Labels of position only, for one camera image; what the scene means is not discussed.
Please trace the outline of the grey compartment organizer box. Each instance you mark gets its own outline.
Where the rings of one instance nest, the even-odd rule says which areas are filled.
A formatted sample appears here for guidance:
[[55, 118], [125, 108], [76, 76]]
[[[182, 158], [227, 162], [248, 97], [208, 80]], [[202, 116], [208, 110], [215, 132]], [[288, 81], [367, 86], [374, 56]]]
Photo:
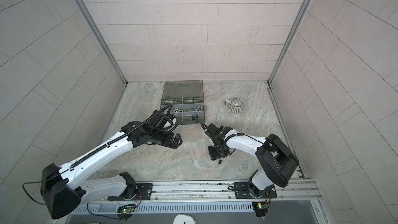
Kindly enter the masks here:
[[205, 104], [202, 80], [166, 82], [164, 84], [160, 107], [173, 105], [171, 113], [179, 124], [195, 123], [198, 115], [200, 124], [205, 123]]

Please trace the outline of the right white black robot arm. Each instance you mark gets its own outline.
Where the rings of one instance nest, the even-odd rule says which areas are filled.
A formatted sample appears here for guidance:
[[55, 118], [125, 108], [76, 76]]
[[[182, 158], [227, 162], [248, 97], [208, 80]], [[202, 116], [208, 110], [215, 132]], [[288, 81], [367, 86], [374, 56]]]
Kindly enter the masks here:
[[252, 175], [246, 190], [252, 197], [270, 195], [271, 191], [267, 188], [272, 185], [282, 188], [288, 186], [299, 160], [278, 136], [250, 136], [230, 127], [218, 128], [214, 124], [202, 124], [201, 127], [213, 143], [208, 147], [212, 161], [225, 158], [236, 150], [258, 159], [262, 169]]

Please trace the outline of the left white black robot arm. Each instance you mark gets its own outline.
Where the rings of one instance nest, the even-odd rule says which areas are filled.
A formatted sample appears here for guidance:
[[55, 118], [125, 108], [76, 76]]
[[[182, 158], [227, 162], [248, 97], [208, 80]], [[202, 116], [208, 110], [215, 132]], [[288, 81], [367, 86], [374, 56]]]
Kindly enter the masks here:
[[168, 105], [143, 122], [124, 125], [108, 141], [81, 157], [61, 166], [54, 163], [42, 171], [40, 193], [52, 219], [67, 216], [83, 203], [107, 198], [109, 200], [141, 201], [150, 192], [140, 186], [129, 173], [111, 178], [89, 180], [103, 166], [125, 152], [141, 145], [161, 145], [176, 149], [182, 144], [180, 134], [174, 134], [178, 120]]

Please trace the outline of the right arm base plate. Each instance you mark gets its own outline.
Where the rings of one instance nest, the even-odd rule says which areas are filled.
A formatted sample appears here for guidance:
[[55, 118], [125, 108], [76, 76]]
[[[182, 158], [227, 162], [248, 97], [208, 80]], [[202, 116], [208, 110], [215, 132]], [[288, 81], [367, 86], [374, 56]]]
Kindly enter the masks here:
[[276, 199], [277, 193], [274, 185], [268, 186], [264, 190], [258, 189], [253, 183], [235, 182], [233, 186], [228, 186], [228, 190], [235, 193], [236, 199]]

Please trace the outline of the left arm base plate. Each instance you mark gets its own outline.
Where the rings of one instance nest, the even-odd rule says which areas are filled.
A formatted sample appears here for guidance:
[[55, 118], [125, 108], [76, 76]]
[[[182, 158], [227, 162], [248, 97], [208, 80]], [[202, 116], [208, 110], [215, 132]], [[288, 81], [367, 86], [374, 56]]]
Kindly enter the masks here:
[[153, 184], [139, 183], [133, 186], [128, 186], [127, 189], [120, 196], [108, 197], [108, 201], [138, 201], [150, 200], [152, 194]]

